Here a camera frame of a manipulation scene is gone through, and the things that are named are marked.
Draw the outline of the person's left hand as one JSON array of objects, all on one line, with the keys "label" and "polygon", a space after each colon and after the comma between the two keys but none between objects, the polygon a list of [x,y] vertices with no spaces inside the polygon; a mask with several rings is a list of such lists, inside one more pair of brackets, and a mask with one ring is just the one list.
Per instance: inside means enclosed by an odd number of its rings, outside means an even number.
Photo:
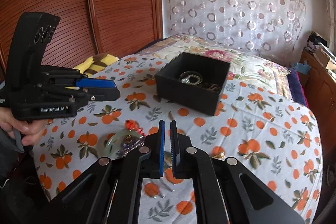
[{"label": "person's left hand", "polygon": [[13,117],[10,109],[4,107],[1,108],[0,117],[1,129],[7,132],[11,138],[15,138],[14,129],[24,135],[22,138],[24,146],[38,144],[47,125],[47,120],[37,120],[31,123],[19,121]]}]

